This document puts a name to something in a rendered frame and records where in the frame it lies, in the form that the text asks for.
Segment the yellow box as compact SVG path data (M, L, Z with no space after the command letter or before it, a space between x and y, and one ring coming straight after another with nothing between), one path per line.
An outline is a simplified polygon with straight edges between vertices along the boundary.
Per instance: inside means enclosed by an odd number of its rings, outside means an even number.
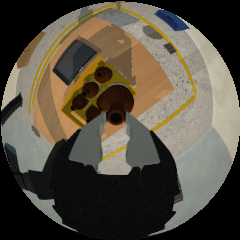
M104 61L104 62L103 62ZM114 75L112 77L112 79L106 83L100 83L98 81L95 80L94 77L94 73L96 71L96 69L98 69L99 67L108 67L108 68L112 68L111 70L113 71ZM115 71L115 72L114 72ZM91 80L92 79L92 80ZM71 121L73 121L77 126L79 126L80 128L84 127L85 125L80 122L75 116L73 116L71 114L72 110L70 109L71 105L72 105L72 100L75 96L77 96L78 94L82 93L82 88L83 86L91 81L96 81L101 87L101 91L95 96L95 98L87 98L90 102L86 105L87 107L84 107L81 110L75 110L73 111L75 114L77 114L81 119L83 119L86 122L86 110L89 108L89 106L91 104L93 104L94 106L97 107L96 104L96 100L99 97L99 95L105 91L109 85L111 85L112 83L115 82L121 82L127 85L127 87L130 89L133 97L135 97L137 94L139 94L133 87L132 85L114 68L112 67L107 61L105 61L102 57L98 57L85 71L84 73L80 76L80 78L77 80L77 82L75 83L75 85L73 86L73 88L71 89L70 93L68 94L65 102L63 103L63 106L61 108L61 112L63 114L65 114ZM110 83L110 84L109 84ZM108 85L109 84L109 85ZM103 90L104 89L104 90ZM102 91L103 90L103 91ZM79 91L79 92L78 92ZM91 104L90 104L91 103ZM97 107L98 108L98 107Z

